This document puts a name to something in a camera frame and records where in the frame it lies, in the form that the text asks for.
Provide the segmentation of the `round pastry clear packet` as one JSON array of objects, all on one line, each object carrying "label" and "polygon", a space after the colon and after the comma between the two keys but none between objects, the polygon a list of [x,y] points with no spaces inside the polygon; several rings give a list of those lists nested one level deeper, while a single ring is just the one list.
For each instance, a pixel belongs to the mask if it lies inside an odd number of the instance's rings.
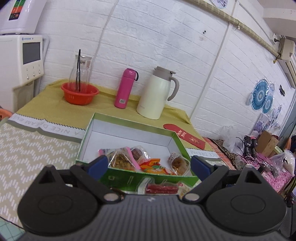
[{"label": "round pastry clear packet", "polygon": [[171,153],[168,164],[172,171],[178,176],[186,175],[190,170],[190,162],[177,153]]}]

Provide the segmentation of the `pink-edged nut snack bag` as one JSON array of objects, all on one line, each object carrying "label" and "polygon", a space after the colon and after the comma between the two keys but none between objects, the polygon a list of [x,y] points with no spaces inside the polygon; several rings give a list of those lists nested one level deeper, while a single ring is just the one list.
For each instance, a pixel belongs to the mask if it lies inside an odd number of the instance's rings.
[{"label": "pink-edged nut snack bag", "polygon": [[100,149],[99,156],[107,156],[109,167],[129,171],[139,171],[140,166],[132,155],[129,147],[118,149]]}]

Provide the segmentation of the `orange apple chips bag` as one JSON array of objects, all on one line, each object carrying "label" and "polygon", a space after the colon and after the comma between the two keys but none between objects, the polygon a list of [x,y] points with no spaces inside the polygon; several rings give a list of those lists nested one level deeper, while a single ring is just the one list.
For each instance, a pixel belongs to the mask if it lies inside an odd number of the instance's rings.
[{"label": "orange apple chips bag", "polygon": [[140,168],[145,173],[156,174],[156,175],[173,175],[176,174],[171,170],[165,168],[160,164],[160,159],[150,159],[140,165]]}]

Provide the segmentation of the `red sausage sticks pack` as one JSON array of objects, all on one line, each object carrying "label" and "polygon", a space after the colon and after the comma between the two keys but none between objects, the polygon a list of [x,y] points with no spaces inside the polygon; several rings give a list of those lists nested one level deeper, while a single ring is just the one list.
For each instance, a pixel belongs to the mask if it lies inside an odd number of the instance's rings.
[{"label": "red sausage sticks pack", "polygon": [[162,182],[156,184],[153,178],[145,177],[137,187],[137,194],[139,195],[179,195],[183,196],[190,191],[191,188],[182,182],[171,183]]}]

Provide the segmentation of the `dried dates clear bag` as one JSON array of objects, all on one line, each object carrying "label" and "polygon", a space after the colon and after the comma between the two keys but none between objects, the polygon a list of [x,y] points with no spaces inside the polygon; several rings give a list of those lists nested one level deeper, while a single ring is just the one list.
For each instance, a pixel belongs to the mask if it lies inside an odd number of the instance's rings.
[{"label": "dried dates clear bag", "polygon": [[135,146],[131,148],[131,153],[138,165],[142,165],[151,160],[151,156],[142,146]]}]

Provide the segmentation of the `clear plastic bag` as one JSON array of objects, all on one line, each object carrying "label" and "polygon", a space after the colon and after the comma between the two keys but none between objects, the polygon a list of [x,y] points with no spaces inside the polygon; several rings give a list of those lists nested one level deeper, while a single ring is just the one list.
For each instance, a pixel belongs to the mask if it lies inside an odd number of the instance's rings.
[{"label": "clear plastic bag", "polygon": [[223,140],[223,147],[229,152],[233,152],[236,144],[238,129],[236,126],[223,126],[220,130],[219,137]]}]

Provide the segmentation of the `red envelope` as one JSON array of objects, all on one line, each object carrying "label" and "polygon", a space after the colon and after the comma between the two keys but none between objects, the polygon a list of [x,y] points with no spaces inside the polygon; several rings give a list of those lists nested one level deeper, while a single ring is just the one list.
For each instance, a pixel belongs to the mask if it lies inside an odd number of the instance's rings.
[{"label": "red envelope", "polygon": [[195,137],[194,135],[191,135],[189,132],[183,130],[182,128],[178,127],[174,124],[164,124],[163,128],[166,130],[173,131],[177,134],[179,138],[182,140],[188,142],[189,144],[195,146],[198,149],[204,150],[205,149],[205,141],[201,140],[200,138]]}]

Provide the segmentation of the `brown cardboard box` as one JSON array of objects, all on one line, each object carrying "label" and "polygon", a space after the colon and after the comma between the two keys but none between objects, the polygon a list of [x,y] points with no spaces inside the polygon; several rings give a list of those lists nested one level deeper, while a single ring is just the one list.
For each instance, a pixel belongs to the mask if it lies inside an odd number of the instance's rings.
[{"label": "brown cardboard box", "polygon": [[274,151],[274,148],[278,144],[279,140],[267,131],[263,131],[257,139],[256,151],[265,157],[269,157]]}]

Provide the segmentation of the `red plastic basket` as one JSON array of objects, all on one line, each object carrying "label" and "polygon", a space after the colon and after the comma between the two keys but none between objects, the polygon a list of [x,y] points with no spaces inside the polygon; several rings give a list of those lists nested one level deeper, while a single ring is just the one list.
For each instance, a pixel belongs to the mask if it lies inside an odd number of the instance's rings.
[{"label": "red plastic basket", "polygon": [[61,89],[64,92],[64,98],[67,102],[74,105],[88,105],[93,98],[99,94],[99,89],[91,84],[81,84],[82,91],[72,90],[75,87],[74,82],[64,83]]}]

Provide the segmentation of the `blue paper fan decoration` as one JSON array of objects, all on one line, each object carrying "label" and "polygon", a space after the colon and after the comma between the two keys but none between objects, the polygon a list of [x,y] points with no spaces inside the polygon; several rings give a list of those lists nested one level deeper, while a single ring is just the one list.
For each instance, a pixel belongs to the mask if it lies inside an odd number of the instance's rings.
[{"label": "blue paper fan decoration", "polygon": [[253,110],[262,111],[263,114],[271,112],[273,107],[275,85],[266,79],[259,80],[245,102]]}]

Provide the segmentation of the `cream thermal carafe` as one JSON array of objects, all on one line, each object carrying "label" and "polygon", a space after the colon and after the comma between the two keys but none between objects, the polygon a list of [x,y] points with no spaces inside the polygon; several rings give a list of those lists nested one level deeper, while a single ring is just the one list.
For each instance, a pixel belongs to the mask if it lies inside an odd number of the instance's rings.
[{"label": "cream thermal carafe", "polygon": [[161,117],[167,101],[175,98],[180,84],[174,71],[157,66],[149,78],[137,105],[137,112],[151,120]]}]

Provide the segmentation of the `orange plastic basin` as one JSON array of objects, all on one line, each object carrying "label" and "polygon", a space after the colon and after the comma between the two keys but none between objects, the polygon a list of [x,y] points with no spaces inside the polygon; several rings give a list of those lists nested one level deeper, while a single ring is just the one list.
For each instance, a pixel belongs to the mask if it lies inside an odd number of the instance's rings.
[{"label": "orange plastic basin", "polygon": [[2,121],[5,118],[10,118],[12,115],[13,114],[10,111],[0,108],[0,121]]}]

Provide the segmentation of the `pink thermos bottle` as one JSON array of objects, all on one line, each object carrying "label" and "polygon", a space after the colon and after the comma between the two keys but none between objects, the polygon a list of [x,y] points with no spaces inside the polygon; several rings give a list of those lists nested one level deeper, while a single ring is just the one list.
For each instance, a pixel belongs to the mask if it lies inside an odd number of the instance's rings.
[{"label": "pink thermos bottle", "polygon": [[132,90],[133,83],[138,81],[138,72],[134,69],[127,68],[122,74],[117,95],[115,98],[114,106],[116,108],[124,109]]}]

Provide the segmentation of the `glass carafe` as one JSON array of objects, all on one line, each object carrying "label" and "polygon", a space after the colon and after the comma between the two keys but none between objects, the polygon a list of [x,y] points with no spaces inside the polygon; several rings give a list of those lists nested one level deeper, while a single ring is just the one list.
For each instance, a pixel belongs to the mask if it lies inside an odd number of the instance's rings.
[{"label": "glass carafe", "polygon": [[68,81],[70,91],[87,93],[91,60],[89,56],[75,55],[75,62]]}]

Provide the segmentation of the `white wall water purifier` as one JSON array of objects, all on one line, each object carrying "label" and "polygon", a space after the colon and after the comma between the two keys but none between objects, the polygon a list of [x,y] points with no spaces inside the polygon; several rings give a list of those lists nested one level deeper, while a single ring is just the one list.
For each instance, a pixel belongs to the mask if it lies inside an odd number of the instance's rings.
[{"label": "white wall water purifier", "polygon": [[47,0],[9,1],[1,9],[1,35],[34,34]]}]

